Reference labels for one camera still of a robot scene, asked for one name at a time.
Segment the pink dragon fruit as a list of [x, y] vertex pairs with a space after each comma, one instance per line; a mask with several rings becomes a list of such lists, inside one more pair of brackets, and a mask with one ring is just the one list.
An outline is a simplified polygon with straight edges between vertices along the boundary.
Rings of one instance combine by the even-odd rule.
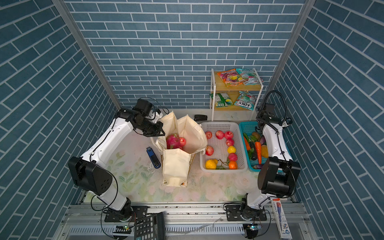
[[180, 137], [178, 134], [171, 134], [166, 137], [167, 149], [178, 149], [181, 146]]

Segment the yellow potato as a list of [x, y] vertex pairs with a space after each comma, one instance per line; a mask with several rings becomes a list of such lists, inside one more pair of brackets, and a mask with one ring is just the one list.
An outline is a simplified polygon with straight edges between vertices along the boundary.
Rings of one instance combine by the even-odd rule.
[[269, 151], [266, 145], [261, 146], [261, 155], [263, 158], [266, 158], [266, 159], [269, 157]]

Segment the teal snack bag top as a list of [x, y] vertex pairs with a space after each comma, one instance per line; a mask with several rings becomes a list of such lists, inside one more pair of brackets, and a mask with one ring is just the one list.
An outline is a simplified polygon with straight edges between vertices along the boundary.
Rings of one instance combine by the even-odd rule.
[[263, 80], [260, 78], [259, 74], [255, 70], [236, 69], [236, 72], [243, 79], [242, 83], [245, 86], [258, 85], [260, 84], [260, 82], [263, 82]]

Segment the cream floral tote bag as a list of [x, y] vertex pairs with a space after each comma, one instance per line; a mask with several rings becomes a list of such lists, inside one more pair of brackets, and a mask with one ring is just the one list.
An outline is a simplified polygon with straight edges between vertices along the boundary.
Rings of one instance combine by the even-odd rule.
[[[151, 142], [160, 152], [162, 160], [163, 186], [187, 186], [187, 178], [196, 154], [204, 153], [208, 145], [206, 134], [200, 124], [188, 115], [178, 119], [171, 112], [159, 120], [163, 124], [164, 137], [152, 137]], [[169, 149], [166, 138], [184, 138], [186, 145]]]

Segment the colourful snack bag top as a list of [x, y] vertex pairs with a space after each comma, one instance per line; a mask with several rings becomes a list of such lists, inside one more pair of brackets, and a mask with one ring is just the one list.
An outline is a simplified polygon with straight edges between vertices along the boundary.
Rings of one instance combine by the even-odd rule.
[[235, 87], [248, 81], [248, 79], [242, 77], [236, 69], [217, 72], [216, 75], [220, 77], [227, 87]]

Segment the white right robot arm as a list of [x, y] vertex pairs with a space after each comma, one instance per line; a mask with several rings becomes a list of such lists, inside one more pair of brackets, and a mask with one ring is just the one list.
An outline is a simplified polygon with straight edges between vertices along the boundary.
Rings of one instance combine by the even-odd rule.
[[258, 190], [248, 193], [246, 206], [260, 210], [269, 201], [289, 198], [296, 192], [301, 166], [290, 155], [283, 136], [292, 121], [279, 118], [273, 104], [263, 104], [257, 118], [258, 126], [268, 147], [268, 157], [258, 175]]

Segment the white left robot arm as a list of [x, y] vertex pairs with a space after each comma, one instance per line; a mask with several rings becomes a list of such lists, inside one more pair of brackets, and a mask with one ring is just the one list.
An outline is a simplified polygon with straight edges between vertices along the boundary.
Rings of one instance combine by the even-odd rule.
[[145, 137], [164, 136], [163, 117], [160, 110], [119, 110], [111, 125], [80, 157], [71, 157], [68, 167], [74, 184], [83, 190], [93, 192], [107, 208], [116, 212], [128, 212], [128, 198], [119, 192], [119, 187], [113, 185], [116, 178], [108, 170], [107, 163], [112, 153], [135, 130], [141, 130]]

